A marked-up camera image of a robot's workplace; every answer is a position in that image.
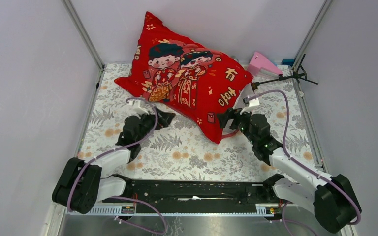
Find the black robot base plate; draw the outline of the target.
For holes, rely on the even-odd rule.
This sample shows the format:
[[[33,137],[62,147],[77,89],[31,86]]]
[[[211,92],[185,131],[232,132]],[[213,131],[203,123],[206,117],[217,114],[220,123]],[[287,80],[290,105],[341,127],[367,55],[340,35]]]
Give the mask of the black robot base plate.
[[[171,181],[129,179],[122,197],[131,198],[131,204],[149,203],[229,203],[268,204],[276,208],[286,203],[276,196],[268,183],[262,182],[208,182],[208,181]]]

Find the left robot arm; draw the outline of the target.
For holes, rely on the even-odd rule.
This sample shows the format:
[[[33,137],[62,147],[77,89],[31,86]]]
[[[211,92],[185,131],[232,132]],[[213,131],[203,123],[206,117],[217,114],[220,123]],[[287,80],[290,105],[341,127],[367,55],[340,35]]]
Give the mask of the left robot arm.
[[[127,117],[112,150],[85,160],[73,157],[67,161],[53,190],[52,201],[81,214],[90,212],[96,202],[113,196],[121,202],[129,201],[133,189],[125,178],[107,174],[133,161],[141,150],[141,143],[153,131],[167,128],[175,116],[173,112],[155,108],[153,114]]]

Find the white pillow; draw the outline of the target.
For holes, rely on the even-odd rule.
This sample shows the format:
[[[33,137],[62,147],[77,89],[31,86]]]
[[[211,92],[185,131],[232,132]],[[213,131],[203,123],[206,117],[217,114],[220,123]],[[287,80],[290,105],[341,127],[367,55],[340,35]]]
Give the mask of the white pillow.
[[[244,99],[247,98],[249,95],[248,92],[242,91],[238,98],[236,99],[233,109],[239,109],[239,108],[244,108],[246,105],[244,103]]]

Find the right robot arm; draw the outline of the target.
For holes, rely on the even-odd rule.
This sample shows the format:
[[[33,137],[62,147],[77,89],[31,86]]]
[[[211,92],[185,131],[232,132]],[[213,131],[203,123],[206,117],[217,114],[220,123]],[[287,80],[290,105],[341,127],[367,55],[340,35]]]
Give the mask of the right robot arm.
[[[221,128],[232,122],[230,129],[244,134],[258,160],[292,178],[277,175],[269,178],[269,185],[262,190],[266,201],[274,203],[283,199],[297,204],[333,234],[361,221],[362,209],[349,179],[344,175],[332,176],[299,161],[271,135],[265,115],[230,108],[218,114],[217,119]]]

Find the red cartoon print pillowcase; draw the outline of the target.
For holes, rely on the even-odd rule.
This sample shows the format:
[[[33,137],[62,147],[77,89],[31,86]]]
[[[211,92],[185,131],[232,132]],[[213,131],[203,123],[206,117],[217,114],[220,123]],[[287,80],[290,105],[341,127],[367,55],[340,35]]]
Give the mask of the red cartoon print pillowcase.
[[[218,114],[235,106],[252,79],[230,56],[173,32],[146,12],[130,73],[115,83],[134,97],[174,109],[219,143],[223,128]]]

